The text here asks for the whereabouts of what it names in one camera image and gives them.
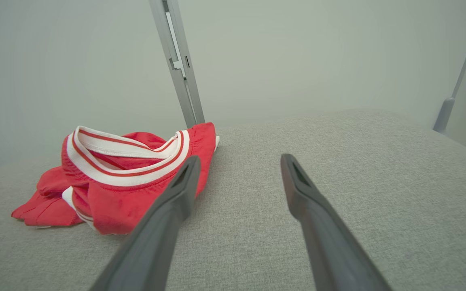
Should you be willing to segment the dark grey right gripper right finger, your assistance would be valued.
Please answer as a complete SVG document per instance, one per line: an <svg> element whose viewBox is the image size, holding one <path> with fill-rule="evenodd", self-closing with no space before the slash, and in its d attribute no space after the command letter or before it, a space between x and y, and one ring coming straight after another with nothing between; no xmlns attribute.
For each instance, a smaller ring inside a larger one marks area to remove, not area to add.
<svg viewBox="0 0 466 291"><path fill-rule="evenodd" d="M287 205L299 221L318 291L390 291L391 287L329 201L291 154L281 156Z"/></svg>

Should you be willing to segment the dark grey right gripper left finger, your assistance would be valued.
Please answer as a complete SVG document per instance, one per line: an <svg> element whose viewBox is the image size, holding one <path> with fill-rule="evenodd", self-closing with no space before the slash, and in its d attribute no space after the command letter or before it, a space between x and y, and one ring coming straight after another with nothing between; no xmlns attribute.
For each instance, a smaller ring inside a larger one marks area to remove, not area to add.
<svg viewBox="0 0 466 291"><path fill-rule="evenodd" d="M198 156L191 156L184 162L91 290L165 290L179 229L193 211L200 171Z"/></svg>

